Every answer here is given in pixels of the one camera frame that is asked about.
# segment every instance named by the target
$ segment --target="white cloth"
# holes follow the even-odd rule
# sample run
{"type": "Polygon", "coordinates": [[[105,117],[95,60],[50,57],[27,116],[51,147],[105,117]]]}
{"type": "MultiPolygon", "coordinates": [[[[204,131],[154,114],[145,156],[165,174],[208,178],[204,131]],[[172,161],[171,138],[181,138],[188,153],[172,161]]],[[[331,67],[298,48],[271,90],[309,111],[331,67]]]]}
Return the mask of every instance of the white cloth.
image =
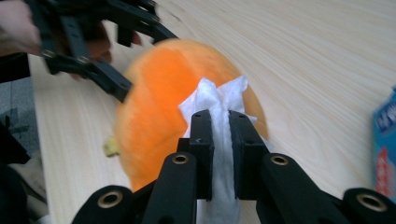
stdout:
{"type": "Polygon", "coordinates": [[[195,92],[179,109],[189,128],[184,137],[190,137],[191,116],[198,111],[209,110],[212,119],[212,133],[215,145],[212,176],[212,201],[198,201],[197,223],[233,224],[239,222],[240,204],[235,199],[233,187],[233,148],[229,112],[245,114],[242,92],[248,87],[248,80],[238,77],[216,88],[207,78],[202,78],[195,92]]]}

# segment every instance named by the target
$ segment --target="orange stuffed toy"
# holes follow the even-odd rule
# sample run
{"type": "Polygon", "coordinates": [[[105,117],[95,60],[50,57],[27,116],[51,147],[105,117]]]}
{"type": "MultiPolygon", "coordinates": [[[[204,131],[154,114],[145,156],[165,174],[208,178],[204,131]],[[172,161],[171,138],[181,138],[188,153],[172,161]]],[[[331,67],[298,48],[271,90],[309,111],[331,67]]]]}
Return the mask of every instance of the orange stuffed toy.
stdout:
{"type": "MultiPolygon", "coordinates": [[[[114,139],[107,144],[120,155],[133,191],[157,179],[165,157],[176,152],[177,140],[188,128],[178,106],[201,78],[218,87],[240,75],[217,50],[191,40],[162,41],[134,61],[125,73],[134,85],[118,106],[114,139]]],[[[243,99],[246,113],[258,119],[256,130],[267,138],[265,117],[251,88],[243,99]]]]}

